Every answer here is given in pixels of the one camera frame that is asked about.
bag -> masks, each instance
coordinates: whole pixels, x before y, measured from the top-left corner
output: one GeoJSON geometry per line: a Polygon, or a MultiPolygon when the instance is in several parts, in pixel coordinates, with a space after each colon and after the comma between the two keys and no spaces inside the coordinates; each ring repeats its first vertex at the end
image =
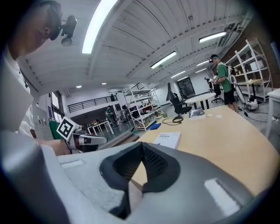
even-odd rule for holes
{"type": "Polygon", "coordinates": [[[236,78],[235,78],[235,70],[233,69],[233,67],[231,67],[230,65],[227,65],[225,63],[220,62],[218,64],[219,65],[225,65],[227,67],[227,74],[228,77],[226,77],[226,79],[229,81],[230,84],[237,84],[236,78]]]}

desk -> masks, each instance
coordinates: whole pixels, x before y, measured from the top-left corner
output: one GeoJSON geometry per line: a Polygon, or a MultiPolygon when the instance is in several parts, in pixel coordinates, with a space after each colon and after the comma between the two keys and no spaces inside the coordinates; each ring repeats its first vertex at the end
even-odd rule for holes
{"type": "MultiPolygon", "coordinates": [[[[138,141],[153,143],[159,133],[181,132],[178,150],[211,161],[243,183],[255,196],[269,187],[280,162],[272,144],[250,122],[226,106],[211,108],[205,113],[213,115],[196,121],[189,121],[188,115],[182,115],[182,124],[161,124],[138,141]]],[[[139,184],[147,182],[142,163],[133,180],[139,184]]]]}
{"type": "Polygon", "coordinates": [[[216,93],[206,93],[206,94],[202,94],[202,95],[190,98],[190,99],[186,100],[185,103],[193,103],[194,108],[197,109],[196,102],[200,101],[201,108],[204,110],[203,100],[205,100],[206,107],[207,107],[207,109],[209,109],[208,99],[210,99],[214,96],[216,96],[216,93]]]}
{"type": "Polygon", "coordinates": [[[255,86],[254,83],[262,83],[263,80],[262,79],[253,79],[252,82],[242,82],[239,85],[252,85],[252,89],[253,89],[253,94],[254,94],[254,99],[256,98],[256,92],[255,92],[255,86]]]}
{"type": "Polygon", "coordinates": [[[276,89],[267,94],[269,96],[269,105],[268,105],[268,120],[266,125],[266,137],[268,138],[270,134],[272,115],[273,115],[273,101],[280,102],[280,89],[276,89]]]}
{"type": "Polygon", "coordinates": [[[112,130],[112,128],[111,128],[111,125],[110,125],[109,121],[104,121],[104,122],[99,123],[99,124],[97,124],[97,125],[93,125],[93,126],[88,127],[88,128],[87,128],[88,133],[91,133],[91,131],[90,131],[89,129],[92,128],[93,131],[94,131],[94,133],[95,133],[95,135],[97,135],[97,133],[96,133],[96,131],[95,131],[95,127],[97,127],[98,130],[99,130],[100,132],[103,132],[103,131],[102,131],[102,128],[100,127],[101,124],[104,124],[104,126],[105,126],[105,128],[106,128],[106,131],[109,133],[108,128],[107,128],[106,125],[105,125],[106,123],[108,123],[109,128],[110,128],[112,134],[114,134],[114,132],[113,132],[113,130],[112,130]]]}

green shirt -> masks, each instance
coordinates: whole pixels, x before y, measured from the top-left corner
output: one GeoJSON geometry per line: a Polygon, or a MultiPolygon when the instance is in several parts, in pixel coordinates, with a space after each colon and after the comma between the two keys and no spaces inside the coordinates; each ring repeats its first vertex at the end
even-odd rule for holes
{"type": "MultiPolygon", "coordinates": [[[[228,68],[225,65],[218,65],[217,72],[219,78],[228,77],[228,68]]],[[[231,90],[231,83],[227,79],[222,82],[222,86],[224,92],[229,92],[231,90]]]]}
{"type": "Polygon", "coordinates": [[[107,117],[112,117],[112,115],[110,114],[111,111],[109,109],[106,110],[106,113],[108,114],[107,117]]]}

metal shelving unit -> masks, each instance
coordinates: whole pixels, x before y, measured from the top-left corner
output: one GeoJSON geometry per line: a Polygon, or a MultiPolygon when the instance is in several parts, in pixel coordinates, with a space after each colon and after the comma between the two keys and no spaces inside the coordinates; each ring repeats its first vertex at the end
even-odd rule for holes
{"type": "MultiPolygon", "coordinates": [[[[257,93],[256,96],[263,98],[263,101],[266,102],[266,99],[268,98],[267,87],[271,83],[271,87],[272,87],[272,90],[273,90],[273,83],[272,83],[271,72],[270,72],[270,68],[269,68],[266,56],[263,52],[263,48],[260,45],[258,39],[256,38],[254,41],[251,41],[251,42],[246,40],[246,45],[240,51],[235,51],[235,55],[231,59],[229,59],[226,63],[228,65],[231,65],[235,60],[238,60],[239,64],[234,66],[233,68],[241,67],[242,71],[243,71],[243,73],[237,74],[236,77],[244,76],[246,82],[248,82],[247,74],[259,73],[261,81],[258,82],[258,83],[255,83],[255,84],[261,85],[262,93],[257,93]],[[257,52],[254,49],[256,46],[259,47],[260,53],[257,52]],[[241,57],[243,55],[246,55],[245,60],[241,59],[241,57]],[[258,63],[258,59],[263,59],[264,62],[266,63],[266,65],[264,67],[260,68],[259,63],[258,63]],[[252,62],[256,62],[257,69],[253,70],[253,71],[246,71],[245,70],[245,65],[248,64],[248,63],[252,63],[252,62]],[[263,74],[262,74],[263,70],[268,70],[268,72],[269,72],[269,79],[268,80],[263,79],[263,74]]],[[[248,94],[248,97],[250,97],[250,94],[251,94],[250,85],[246,84],[246,86],[247,86],[247,91],[243,91],[243,93],[248,94]]]]}
{"type": "Polygon", "coordinates": [[[134,126],[137,130],[145,130],[147,131],[147,128],[152,125],[156,119],[153,118],[152,116],[154,116],[155,112],[159,112],[161,113],[161,106],[159,105],[159,100],[158,100],[158,96],[157,93],[155,92],[155,89],[141,89],[141,90],[133,90],[133,89],[129,89],[125,94],[126,96],[131,96],[129,103],[127,103],[128,105],[128,110],[130,113],[130,116],[132,118],[132,121],[134,123],[134,126]],[[139,105],[137,104],[138,102],[142,102],[142,101],[146,101],[150,100],[151,104],[150,105],[146,105],[144,107],[139,107],[139,105]],[[136,106],[136,110],[130,111],[130,107],[131,106],[136,106]],[[148,113],[148,114],[144,114],[141,115],[141,110],[146,108],[146,107],[152,107],[152,112],[148,113]],[[133,117],[132,113],[138,111],[139,113],[139,117],[135,118],[133,117]],[[145,121],[146,119],[149,119],[149,123],[147,125],[145,125],[145,121]],[[143,127],[138,127],[136,124],[141,123],[143,127]]]}

ceiling light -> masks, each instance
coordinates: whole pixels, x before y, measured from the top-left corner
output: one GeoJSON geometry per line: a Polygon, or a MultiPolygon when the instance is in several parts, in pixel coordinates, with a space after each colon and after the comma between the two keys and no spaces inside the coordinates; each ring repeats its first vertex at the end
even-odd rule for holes
{"type": "Polygon", "coordinates": [[[209,60],[207,60],[207,61],[204,61],[204,62],[202,62],[202,63],[199,63],[199,64],[197,64],[196,66],[199,66],[199,65],[203,65],[203,64],[205,64],[205,63],[209,63],[209,60]]]}
{"type": "Polygon", "coordinates": [[[178,74],[176,74],[176,75],[174,75],[174,76],[172,76],[171,78],[174,78],[175,76],[177,76],[177,75],[181,75],[181,74],[183,74],[183,73],[185,73],[186,71],[182,71],[182,72],[180,72],[180,73],[178,73],[178,74]]]}
{"type": "Polygon", "coordinates": [[[186,77],[183,77],[182,79],[177,80],[177,82],[178,82],[178,81],[181,81],[181,80],[183,80],[183,79],[185,79],[185,78],[187,78],[187,76],[186,76],[186,77]]]}
{"type": "Polygon", "coordinates": [[[204,71],[205,69],[207,69],[207,68],[203,68],[202,70],[199,70],[199,71],[197,71],[196,73],[201,72],[201,71],[204,71]]]}
{"type": "Polygon", "coordinates": [[[168,59],[172,58],[173,56],[176,55],[176,52],[173,51],[172,53],[168,54],[167,56],[165,56],[164,58],[162,58],[160,61],[156,62],[155,64],[153,64],[151,66],[152,69],[158,67],[160,64],[162,64],[163,62],[167,61],[168,59]]]}
{"type": "Polygon", "coordinates": [[[97,6],[97,9],[95,10],[91,18],[91,22],[87,28],[87,33],[84,38],[84,45],[82,49],[83,54],[91,53],[100,27],[116,2],[117,0],[101,0],[99,5],[97,6]]]}
{"type": "Polygon", "coordinates": [[[202,37],[199,39],[199,42],[202,43],[202,42],[205,42],[207,40],[211,40],[211,39],[214,39],[214,38],[217,38],[217,37],[222,37],[222,36],[225,36],[227,34],[227,32],[219,32],[219,33],[214,33],[214,34],[211,34],[209,36],[206,36],[206,37],[202,37]]]}

